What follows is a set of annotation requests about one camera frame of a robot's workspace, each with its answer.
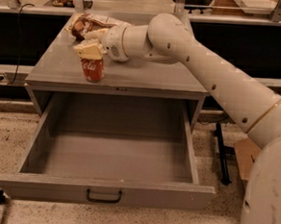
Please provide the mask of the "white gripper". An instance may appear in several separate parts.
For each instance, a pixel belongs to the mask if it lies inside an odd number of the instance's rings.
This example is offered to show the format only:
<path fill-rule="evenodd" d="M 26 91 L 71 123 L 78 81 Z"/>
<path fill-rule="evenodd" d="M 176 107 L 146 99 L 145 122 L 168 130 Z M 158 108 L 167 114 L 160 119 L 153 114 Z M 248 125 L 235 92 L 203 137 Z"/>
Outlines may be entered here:
<path fill-rule="evenodd" d="M 107 54 L 115 62 L 126 62 L 129 58 L 123 46 L 125 29 L 125 25 L 120 25 L 109 30 L 101 28 L 87 32 L 84 40 L 75 45 L 73 50 L 80 58 L 87 60 L 101 60 Z"/>

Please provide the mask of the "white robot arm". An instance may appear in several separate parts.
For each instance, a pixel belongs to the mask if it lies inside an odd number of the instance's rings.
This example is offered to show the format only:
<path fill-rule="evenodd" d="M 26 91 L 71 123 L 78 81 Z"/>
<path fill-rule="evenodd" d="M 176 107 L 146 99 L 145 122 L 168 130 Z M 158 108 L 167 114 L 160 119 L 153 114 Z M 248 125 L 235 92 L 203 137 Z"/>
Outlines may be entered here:
<path fill-rule="evenodd" d="M 124 62 L 175 59 L 204 86 L 250 139 L 261 147 L 243 198 L 240 224 L 281 224 L 281 96 L 201 45 L 171 13 L 146 26 L 122 23 L 86 34 L 74 47 L 80 57 L 104 54 Z"/>

